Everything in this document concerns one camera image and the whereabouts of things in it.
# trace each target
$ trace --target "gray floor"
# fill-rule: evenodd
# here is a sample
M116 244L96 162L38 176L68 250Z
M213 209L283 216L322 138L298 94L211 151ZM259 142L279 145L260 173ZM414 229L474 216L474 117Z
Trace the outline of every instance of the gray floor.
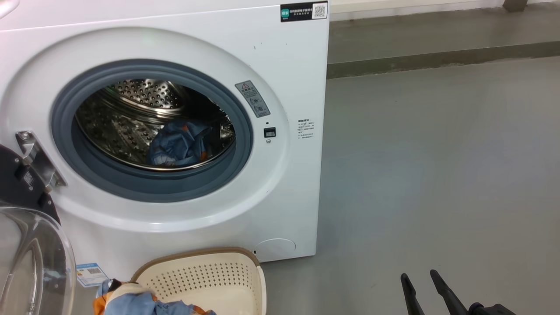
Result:
M447 314L429 270L470 305L555 314L560 57L327 83L315 257L264 265L268 314ZM93 291L75 314L91 314Z

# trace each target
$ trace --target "qr code sticker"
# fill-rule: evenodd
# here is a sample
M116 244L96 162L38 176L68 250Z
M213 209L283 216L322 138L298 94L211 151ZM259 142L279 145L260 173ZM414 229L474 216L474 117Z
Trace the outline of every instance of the qr code sticker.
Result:
M327 3L313 3L313 16L312 19L316 18L326 18L326 7Z

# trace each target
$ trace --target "warning label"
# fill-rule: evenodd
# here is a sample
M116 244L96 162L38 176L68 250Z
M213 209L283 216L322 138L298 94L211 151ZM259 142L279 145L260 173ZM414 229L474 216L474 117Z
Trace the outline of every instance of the warning label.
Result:
M27 172L24 176L24 180L27 183L28 186L31 186L31 184L33 184L33 176L31 175L31 173Z
M270 115L270 110L268 109L267 104L264 102L263 97L260 96L259 91L251 81L238 83L235 87L241 92L241 94L243 94L243 97L253 109L255 116L260 118Z
M297 138L313 138L315 135L315 122L311 119L299 119L297 121Z

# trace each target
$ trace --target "front-loading washer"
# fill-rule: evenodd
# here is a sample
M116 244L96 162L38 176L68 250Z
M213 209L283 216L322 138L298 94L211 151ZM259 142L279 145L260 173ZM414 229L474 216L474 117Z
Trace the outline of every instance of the front-loading washer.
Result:
M7 2L0 144L77 264L127 279L200 248L315 254L328 2ZM203 154L151 164L176 119L205 126Z

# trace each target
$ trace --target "blue sticker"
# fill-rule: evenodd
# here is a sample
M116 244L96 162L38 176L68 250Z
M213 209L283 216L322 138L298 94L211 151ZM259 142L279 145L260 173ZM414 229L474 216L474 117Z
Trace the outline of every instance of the blue sticker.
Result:
M76 276L84 288L99 286L109 278L96 263L76 265Z

